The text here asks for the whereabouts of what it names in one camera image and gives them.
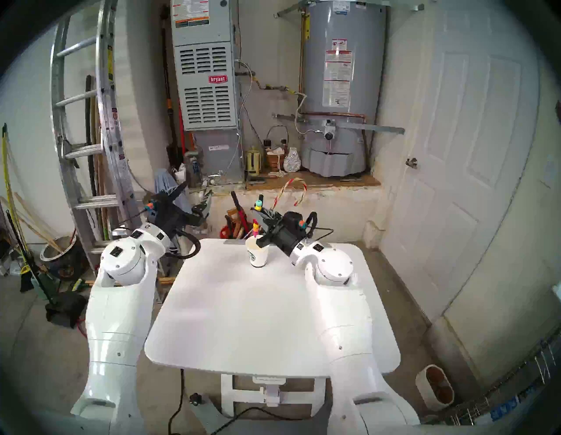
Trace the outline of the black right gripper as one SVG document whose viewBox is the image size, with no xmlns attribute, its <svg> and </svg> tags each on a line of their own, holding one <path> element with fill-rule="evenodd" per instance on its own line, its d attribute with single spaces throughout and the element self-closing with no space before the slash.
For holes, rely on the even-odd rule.
<svg viewBox="0 0 561 435">
<path fill-rule="evenodd" d="M 259 238 L 259 246 L 275 245 L 287 257 L 290 257 L 296 246 L 304 239 L 310 238 L 316 229 L 316 212 L 311 212 L 306 220 L 298 212 L 286 212 L 281 215 L 275 210 L 252 207 L 252 218 L 260 227 L 268 228 L 265 235 Z"/>
</svg>

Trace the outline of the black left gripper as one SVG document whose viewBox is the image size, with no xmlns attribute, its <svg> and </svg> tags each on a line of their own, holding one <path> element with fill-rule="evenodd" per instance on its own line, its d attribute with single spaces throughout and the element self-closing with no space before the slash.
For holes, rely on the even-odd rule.
<svg viewBox="0 0 561 435">
<path fill-rule="evenodd" d="M 200 201 L 192 206 L 192 214 L 185 212 L 174 201 L 188 187 L 184 181 L 173 189 L 162 190 L 151 195 L 146 201 L 148 221 L 163 232 L 179 232 L 185 226 L 203 225 L 210 214 L 213 192 L 199 192 Z"/>
</svg>

